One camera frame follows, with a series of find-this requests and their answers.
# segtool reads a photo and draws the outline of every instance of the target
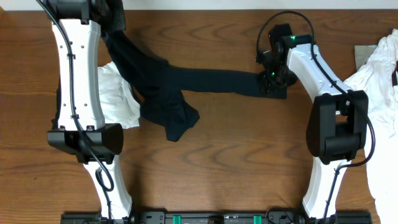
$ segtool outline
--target cable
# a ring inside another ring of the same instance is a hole
[[[94,150],[89,142],[89,139],[87,137],[87,135],[83,132],[83,130],[81,129],[80,123],[78,121],[78,115],[76,114],[76,107],[75,107],[75,91],[74,91],[74,82],[73,82],[73,59],[74,59],[74,55],[72,53],[72,47],[71,47],[71,43],[65,33],[65,31],[61,28],[60,23],[58,20],[56,20],[55,16],[52,14],[52,12],[50,11],[50,9],[47,8],[47,6],[45,6],[43,4],[43,2],[41,0],[36,0],[37,3],[43,8],[43,10],[47,13],[47,15],[51,18],[52,22],[57,26],[58,30],[60,31],[64,41],[65,41],[65,45],[67,47],[68,50],[68,60],[69,60],[69,87],[70,87],[70,102],[71,102],[71,111],[72,111],[72,118],[73,121],[76,125],[77,128],[77,132],[79,134],[80,139],[83,141],[83,144],[85,145],[85,147],[89,150],[91,156],[93,156],[94,160],[99,164],[99,166],[101,167],[100,170],[96,171],[96,179],[97,182],[99,183],[99,185],[101,186],[101,188],[103,189],[103,192],[105,194],[106,197],[106,201],[108,204],[108,223],[111,223],[111,203],[109,201],[109,197],[108,197],[108,193],[107,192],[111,192],[114,189],[114,182],[113,182],[113,178],[111,176],[111,174],[109,173],[109,170],[105,167],[105,165],[100,161],[100,159],[98,158],[98,156],[94,153]],[[105,172],[105,175],[107,176],[109,183],[111,184],[110,188],[107,188],[107,186],[105,186],[102,176],[101,176],[101,170],[103,170]]]
[[[349,95],[347,92],[345,92],[343,89],[341,89],[341,88],[336,84],[336,82],[330,78],[330,76],[327,74],[327,72],[326,72],[326,71],[323,69],[323,67],[320,65],[319,61],[317,60],[317,56],[315,55],[315,52],[314,52],[315,31],[314,31],[314,28],[313,28],[313,26],[312,26],[311,21],[310,21],[306,16],[304,16],[303,14],[301,14],[301,13],[299,13],[299,12],[295,12],[295,11],[282,11],[282,12],[278,12],[277,14],[275,14],[275,15],[273,15],[271,18],[269,18],[268,21],[261,27],[260,33],[259,33],[259,35],[258,35],[258,37],[257,37],[257,44],[256,44],[256,53],[257,53],[257,57],[258,57],[258,55],[260,54],[260,51],[259,51],[259,43],[260,43],[260,38],[261,38],[262,32],[264,31],[264,29],[266,28],[266,26],[268,25],[268,23],[269,23],[271,20],[273,20],[273,18],[275,18],[275,17],[277,17],[277,16],[279,16],[279,15],[282,15],[282,14],[295,14],[295,15],[298,15],[298,16],[300,16],[300,17],[302,17],[303,19],[306,20],[306,22],[308,23],[308,25],[309,25],[310,28],[311,28],[311,33],[312,33],[311,56],[312,56],[313,61],[315,62],[315,64],[316,64],[317,67],[319,68],[319,70],[322,72],[322,74],[326,77],[326,79],[331,83],[331,85],[332,85],[333,87],[335,87],[342,95],[344,95],[345,97],[347,97],[348,101],[349,101],[350,103],[352,103],[352,104],[354,105],[354,107],[356,107],[356,109],[359,111],[359,113],[361,114],[361,116],[363,116],[363,118],[365,119],[366,124],[369,126],[369,131],[370,131],[370,133],[371,133],[371,150],[370,150],[370,152],[369,152],[369,155],[368,155],[363,161],[361,161],[361,162],[357,162],[357,163],[354,163],[354,164],[341,165],[341,166],[338,166],[338,167],[335,169],[335,176],[334,176],[334,178],[333,178],[333,182],[332,182],[332,185],[331,185],[331,189],[330,189],[330,193],[329,193],[328,200],[326,201],[325,213],[323,214],[323,221],[324,221],[324,223],[325,223],[325,222],[326,222],[326,216],[327,216],[327,214],[328,214],[329,204],[330,204],[331,198],[332,198],[332,196],[333,196],[333,191],[334,191],[334,189],[335,189],[337,177],[338,177],[338,175],[340,174],[340,170],[341,170],[341,169],[344,169],[344,168],[349,168],[349,167],[358,167],[358,166],[364,165],[364,164],[366,164],[367,162],[369,162],[369,161],[371,160],[373,154],[374,154],[374,148],[376,147],[376,135],[375,135],[375,133],[374,133],[374,128],[373,128],[373,125],[372,125],[371,120],[370,120],[369,117],[368,117],[367,112],[363,111],[362,108],[359,107],[359,106],[355,103],[355,101],[353,100],[353,98],[351,97],[351,95]]]

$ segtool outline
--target wooden tabletop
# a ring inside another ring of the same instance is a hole
[[[313,22],[323,58],[342,79],[355,72],[354,45],[377,44],[398,19],[397,11],[301,12]],[[257,73],[256,36],[273,13],[126,11],[126,34],[172,65]],[[295,33],[309,31],[298,17],[275,22],[289,22]],[[261,45],[269,48],[266,35]],[[98,65],[110,61],[101,42]],[[44,12],[1,14],[0,223],[59,223],[64,212],[100,210],[93,181],[76,157],[47,144],[58,79],[58,52]],[[299,205],[312,169],[305,142],[312,104],[301,83],[289,88],[286,100],[183,94],[201,118],[179,142],[167,141],[163,127],[144,119],[140,128],[124,132],[123,177],[138,210]],[[379,223],[365,167],[347,171],[337,209],[369,210]]]

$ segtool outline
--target crumpled white fabric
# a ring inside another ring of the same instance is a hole
[[[98,87],[105,123],[119,123],[124,129],[139,126],[140,105],[113,62],[98,67]]]
[[[398,223],[398,86],[392,86],[397,61],[398,30],[394,29],[379,41],[366,64],[345,80],[352,89],[364,90],[369,97],[368,116],[376,133],[376,148],[366,170],[369,189],[383,224]],[[370,145],[368,128],[366,156]]]

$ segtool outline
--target wood grain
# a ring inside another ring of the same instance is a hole
[[[397,11],[301,12],[313,21],[323,58],[342,79],[355,72],[353,46],[377,44],[397,21]],[[260,72],[256,36],[273,13],[126,11],[126,34],[173,65]],[[308,32],[291,16],[274,24],[286,21],[296,33]],[[268,48],[266,38],[262,48]],[[50,21],[43,12],[5,12],[0,49],[0,223],[59,223],[64,212],[98,211],[82,165],[46,142],[59,76]],[[98,64],[109,61],[100,43]],[[184,95],[201,119],[179,142],[166,141],[164,128],[144,119],[140,128],[124,132],[123,176],[139,210],[298,206],[312,168],[305,143],[311,101],[300,83],[289,89],[287,100]],[[347,171],[337,208],[369,210],[379,223],[365,167]]]

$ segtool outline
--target green strip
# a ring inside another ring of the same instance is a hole
[[[253,224],[261,224],[261,216],[255,215],[253,217],[254,223]]]
[[[181,224],[181,216],[180,215],[173,216],[173,224]]]

